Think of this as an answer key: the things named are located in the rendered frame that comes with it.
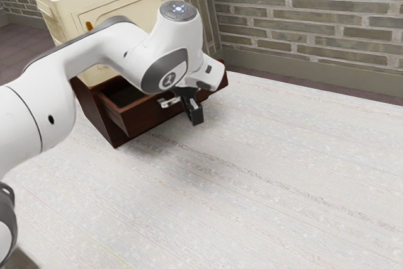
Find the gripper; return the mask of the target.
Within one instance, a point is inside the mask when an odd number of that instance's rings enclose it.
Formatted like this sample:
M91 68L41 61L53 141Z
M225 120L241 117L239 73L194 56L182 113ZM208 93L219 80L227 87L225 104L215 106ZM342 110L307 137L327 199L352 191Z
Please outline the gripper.
M198 88L174 86L171 91L175 96L180 97L184 111L192 125L199 125L204 122L203 107L196 98Z

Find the dark brown open drawer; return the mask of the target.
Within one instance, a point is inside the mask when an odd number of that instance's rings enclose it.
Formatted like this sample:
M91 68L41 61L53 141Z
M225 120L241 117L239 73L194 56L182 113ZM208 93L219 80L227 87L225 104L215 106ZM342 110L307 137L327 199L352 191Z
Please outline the dark brown open drawer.
M160 99L170 100L170 91L146 95L133 86L102 89L98 96L107 116L129 137L134 138L183 113L181 102L163 108Z

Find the dark brown wooden cabinet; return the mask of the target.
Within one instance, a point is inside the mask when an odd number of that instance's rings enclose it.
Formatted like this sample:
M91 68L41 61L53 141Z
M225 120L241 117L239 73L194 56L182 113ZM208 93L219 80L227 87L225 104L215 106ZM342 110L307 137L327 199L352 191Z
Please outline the dark brown wooden cabinet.
M98 96L98 93L105 88L132 86L127 80L121 76L115 76L100 84L89 87L78 77L74 77L71 79L71 86L86 118L112 147L120 147L135 138L127 137L107 116L100 97Z

